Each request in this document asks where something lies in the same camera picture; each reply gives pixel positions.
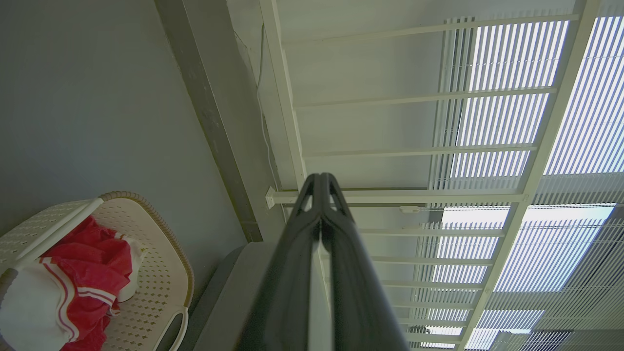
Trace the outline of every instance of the clothing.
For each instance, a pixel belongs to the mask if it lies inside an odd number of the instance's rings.
[[[17,275],[0,307],[0,333],[16,351],[99,351],[118,297],[136,290],[144,255],[136,240],[88,217]]]

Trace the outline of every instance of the white metal frame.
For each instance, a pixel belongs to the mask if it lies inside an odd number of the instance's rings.
[[[382,284],[391,287],[430,287],[433,289],[474,289],[481,291],[475,304],[427,304],[422,302],[393,302],[398,307],[422,307],[469,309],[469,319],[466,322],[448,322],[445,324],[463,327],[459,336],[453,335],[428,335],[410,334],[406,336],[409,341],[419,342],[445,342],[457,344],[456,350],[464,350],[466,344],[476,327],[481,315],[484,313],[485,304],[491,296],[496,282],[502,273],[505,262],[510,254],[512,244],[517,236],[527,207],[534,198],[540,178],[544,173],[550,151],[555,142],[557,132],[565,114],[565,109],[572,93],[572,88],[580,69],[583,54],[590,38],[594,20],[598,14],[600,0],[577,0],[575,9],[571,15],[525,17],[517,19],[497,19],[493,21],[476,21],[442,24],[438,26],[416,27],[399,31],[377,32],[359,34],[355,36],[333,37],[303,42],[282,43],[280,21],[276,0],[260,0],[260,7],[267,31],[268,49],[271,54],[275,79],[278,87],[281,110],[283,113],[288,144],[296,175],[297,186],[300,189],[307,176],[304,157],[389,157],[389,156],[416,156],[433,155],[456,152],[480,152],[480,151],[507,151],[528,150],[531,151],[529,160],[524,168],[518,191],[479,189],[479,190],[347,190],[344,196],[350,204],[422,204],[422,203],[463,203],[463,204],[499,204],[511,203],[511,209],[505,221],[503,230],[448,230],[448,229],[362,229],[364,235],[385,236],[425,236],[425,235],[461,235],[461,236],[496,236],[498,241],[492,260],[445,260],[445,259],[418,259],[400,257],[373,257],[373,260],[387,264],[478,264],[487,266],[485,277],[480,284],[449,284],[432,282],[413,282],[402,280],[384,280]],[[293,92],[288,75],[288,65],[284,47],[296,49],[298,46],[318,44],[340,44],[353,41],[382,39],[387,37],[413,35],[427,32],[448,31],[468,27],[494,26],[502,24],[516,24],[528,22],[546,21],[571,21],[562,55],[557,67],[557,75],[553,87],[541,87],[530,89],[501,89],[494,91],[471,91],[437,93],[428,96],[412,97],[388,97],[369,98],[348,101],[312,102],[295,104]],[[495,147],[445,147],[421,150],[394,150],[394,151],[333,151],[324,153],[304,154],[301,149],[301,138],[298,130],[296,110],[335,108],[339,106],[370,106],[379,104],[402,104],[408,102],[438,101],[444,99],[463,99],[468,97],[501,96],[516,94],[543,94],[549,93],[547,106],[538,128],[536,142],[533,144],[503,145]],[[294,204],[298,193],[278,192],[270,189],[267,193],[269,207],[274,204]],[[413,320],[400,320],[401,323],[414,323]]]

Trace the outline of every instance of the white fabric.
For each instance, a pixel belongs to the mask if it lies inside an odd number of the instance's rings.
[[[138,241],[126,235],[123,235],[121,239],[125,240],[130,245],[130,256],[132,258],[132,273],[130,273],[128,277],[130,282],[119,291],[119,296],[117,296],[119,302],[124,302],[129,300],[139,287],[139,269],[141,268],[147,249],[143,248],[143,245]]]
[[[64,294],[33,262],[22,269],[0,306],[0,334],[15,351],[59,351],[70,336],[56,317]]]

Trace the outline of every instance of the white stripe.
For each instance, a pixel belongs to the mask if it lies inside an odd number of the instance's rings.
[[[85,296],[92,297],[92,298],[94,298],[96,300],[102,301],[103,303],[107,304],[108,306],[112,306],[113,305],[113,303],[109,299],[107,299],[107,298],[105,298],[103,296],[100,296],[100,295],[92,294],[90,292],[79,292],[78,296],[80,296],[80,297],[85,297]]]
[[[117,296],[111,294],[108,291],[104,291],[102,289],[97,289],[97,288],[92,288],[92,287],[78,287],[78,293],[85,293],[85,292],[90,292],[96,295],[101,295],[104,296],[106,298],[108,298],[110,300],[110,302],[112,303],[113,301],[115,301],[115,299],[117,298]]]
[[[52,259],[50,257],[46,257],[41,261],[48,269],[56,274],[56,276],[51,274],[51,278],[61,289],[62,295],[61,300],[59,301],[59,306],[57,306],[57,316],[61,320],[57,321],[57,323],[63,330],[66,330],[67,333],[70,335],[69,342],[74,342],[78,339],[78,336],[80,335],[80,330],[78,330],[78,328],[67,316],[67,307],[69,306],[70,302],[73,301],[76,295],[76,287],[74,286],[74,283],[71,281],[71,279],[65,274],[65,272],[63,272],[62,269],[59,268],[58,265],[50,263],[52,262]],[[67,291],[67,298],[64,297],[65,291]]]

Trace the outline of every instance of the black object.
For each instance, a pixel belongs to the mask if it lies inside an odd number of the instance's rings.
[[[329,173],[306,179],[236,349],[308,348],[310,265],[319,235],[331,254],[335,351],[408,350],[338,182]]]

